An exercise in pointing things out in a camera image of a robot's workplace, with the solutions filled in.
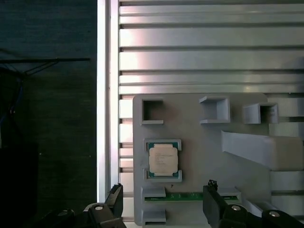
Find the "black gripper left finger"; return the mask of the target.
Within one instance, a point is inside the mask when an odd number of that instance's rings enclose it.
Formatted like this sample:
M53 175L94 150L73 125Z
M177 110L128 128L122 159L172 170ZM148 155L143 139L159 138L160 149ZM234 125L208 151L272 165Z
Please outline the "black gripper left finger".
M114 185L104 203L88 205L81 213L57 209L41 219L43 228L123 228L123 186Z

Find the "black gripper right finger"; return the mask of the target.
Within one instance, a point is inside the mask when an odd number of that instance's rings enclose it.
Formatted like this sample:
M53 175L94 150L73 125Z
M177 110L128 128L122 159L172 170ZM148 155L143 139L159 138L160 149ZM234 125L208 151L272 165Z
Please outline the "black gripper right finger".
M212 228L302 228L295 217L280 210L264 210L260 217L238 204L227 204L215 180L203 186L203 213Z

